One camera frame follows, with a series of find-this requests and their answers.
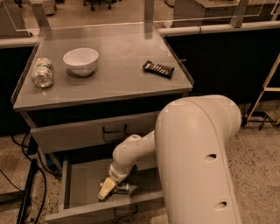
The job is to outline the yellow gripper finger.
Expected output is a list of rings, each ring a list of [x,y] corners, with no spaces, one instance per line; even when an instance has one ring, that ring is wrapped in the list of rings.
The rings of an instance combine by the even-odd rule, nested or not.
[[[105,198],[116,188],[116,186],[116,181],[114,181],[111,177],[106,178],[98,193],[98,198],[100,200],[105,200]]]

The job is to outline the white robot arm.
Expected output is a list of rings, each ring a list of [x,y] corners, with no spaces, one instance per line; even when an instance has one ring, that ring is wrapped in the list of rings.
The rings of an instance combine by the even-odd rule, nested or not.
[[[170,224],[242,224],[225,152],[241,122],[241,111],[226,96],[169,103],[151,133],[115,147],[98,197],[105,199],[137,160],[155,154]]]

